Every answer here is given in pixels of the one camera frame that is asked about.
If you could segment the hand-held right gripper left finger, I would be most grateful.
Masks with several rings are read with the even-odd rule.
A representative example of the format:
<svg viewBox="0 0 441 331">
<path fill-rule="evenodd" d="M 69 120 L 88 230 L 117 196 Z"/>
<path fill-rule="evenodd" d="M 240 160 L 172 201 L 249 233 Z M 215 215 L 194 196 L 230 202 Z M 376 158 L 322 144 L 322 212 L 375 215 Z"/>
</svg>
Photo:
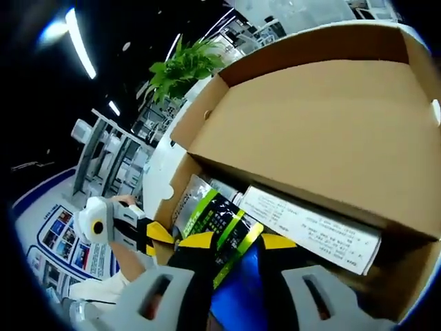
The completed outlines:
<svg viewBox="0 0 441 331">
<path fill-rule="evenodd" d="M 215 237 L 203 232 L 182 240 L 167 265 L 142 274 L 109 312 L 84 318 L 78 330 L 208 330 Z"/>
</svg>

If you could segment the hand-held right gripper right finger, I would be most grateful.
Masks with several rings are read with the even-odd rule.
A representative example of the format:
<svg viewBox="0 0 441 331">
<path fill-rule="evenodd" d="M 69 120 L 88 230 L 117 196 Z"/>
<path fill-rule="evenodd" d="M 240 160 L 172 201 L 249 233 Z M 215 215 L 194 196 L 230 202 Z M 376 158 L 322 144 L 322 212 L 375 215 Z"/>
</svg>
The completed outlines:
<svg viewBox="0 0 441 331">
<path fill-rule="evenodd" d="M 394 330 L 359 305 L 356 292 L 292 240 L 263 233 L 258 270 L 269 330 Z"/>
</svg>

